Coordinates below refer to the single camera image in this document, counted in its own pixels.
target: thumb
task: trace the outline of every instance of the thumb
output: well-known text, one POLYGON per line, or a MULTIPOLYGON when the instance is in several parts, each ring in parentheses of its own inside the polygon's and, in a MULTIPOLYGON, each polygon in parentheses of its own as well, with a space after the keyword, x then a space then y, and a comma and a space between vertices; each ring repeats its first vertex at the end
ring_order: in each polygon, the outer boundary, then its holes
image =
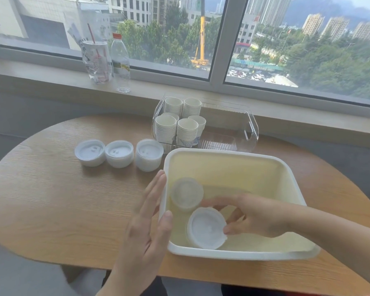
POLYGON ((223 228, 225 235, 238 235, 247 232, 247 220, 232 222, 223 228))
POLYGON ((170 240, 171 230, 173 229, 173 214, 171 211, 166 211, 158 223, 158 229, 155 238, 152 240, 149 250, 151 251, 152 259, 162 261, 167 250, 167 245, 170 240))

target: bottle label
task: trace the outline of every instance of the bottle label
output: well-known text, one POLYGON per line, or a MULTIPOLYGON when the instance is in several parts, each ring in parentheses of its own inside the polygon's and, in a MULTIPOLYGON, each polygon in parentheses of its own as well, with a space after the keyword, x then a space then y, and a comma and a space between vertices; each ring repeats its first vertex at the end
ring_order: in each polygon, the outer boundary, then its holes
POLYGON ((121 77, 129 77, 130 78, 130 65, 129 64, 121 64, 118 61, 112 61, 113 72, 114 74, 118 74, 121 77))

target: window frame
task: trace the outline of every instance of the window frame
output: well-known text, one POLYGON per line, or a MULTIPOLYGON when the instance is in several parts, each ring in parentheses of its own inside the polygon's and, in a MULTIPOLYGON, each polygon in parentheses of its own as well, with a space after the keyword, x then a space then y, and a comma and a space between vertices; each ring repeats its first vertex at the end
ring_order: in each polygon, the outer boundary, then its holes
MULTIPOLYGON (((148 79, 149 82, 370 118, 370 101, 366 99, 334 95, 310 89, 275 87, 259 82, 246 86, 236 79, 227 82, 227 70, 236 46, 247 2, 248 0, 226 0, 209 78, 201 79, 197 76, 192 77, 187 74, 180 75, 172 71, 165 71, 168 67, 166 65, 163 65, 162 70, 132 66, 131 78, 135 80, 148 79), (238 8, 243 8, 242 14, 239 14, 238 8), (225 33, 224 39, 222 39, 221 33, 225 33)), ((127 8, 125 4, 126 1, 122 0, 123 8, 127 8)), ((0 45, 0 58, 61 69, 85 71, 83 62, 79 57, 70 55, 62 57, 44 51, 31 52, 12 46, 0 45)))

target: wooden table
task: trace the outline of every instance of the wooden table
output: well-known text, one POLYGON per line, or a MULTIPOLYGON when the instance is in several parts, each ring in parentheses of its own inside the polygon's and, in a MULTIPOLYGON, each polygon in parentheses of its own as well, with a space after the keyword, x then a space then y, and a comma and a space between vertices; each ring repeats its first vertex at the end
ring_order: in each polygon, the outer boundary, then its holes
MULTIPOLYGON (((0 162, 0 244, 42 262, 110 269, 131 209, 155 172, 130 165, 83 168, 75 146, 96 138, 136 145, 151 119, 89 116, 45 129, 0 162)), ((370 227, 370 200, 339 171, 306 150, 262 136, 256 153, 284 160, 307 204, 370 227)), ((368 296, 370 284, 322 251, 310 260, 256 262, 167 253, 159 275, 337 296, 368 296)))

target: clear acrylic tray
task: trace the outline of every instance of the clear acrylic tray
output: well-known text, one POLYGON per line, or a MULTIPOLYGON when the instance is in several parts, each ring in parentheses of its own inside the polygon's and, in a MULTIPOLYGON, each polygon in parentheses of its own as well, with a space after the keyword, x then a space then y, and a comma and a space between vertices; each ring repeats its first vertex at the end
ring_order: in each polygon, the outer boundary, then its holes
MULTIPOLYGON (((152 136, 154 139, 156 139, 155 118, 163 113, 164 100, 168 97, 176 97, 182 100, 192 98, 185 95, 164 94, 153 114, 152 136)), ((200 116, 207 120, 207 124, 199 144, 191 148, 220 149, 246 153, 253 151, 258 142, 259 128, 249 107, 213 99, 198 99, 202 102, 200 116)), ((173 149, 184 147, 177 146, 176 137, 172 144, 162 144, 165 154, 173 149)))

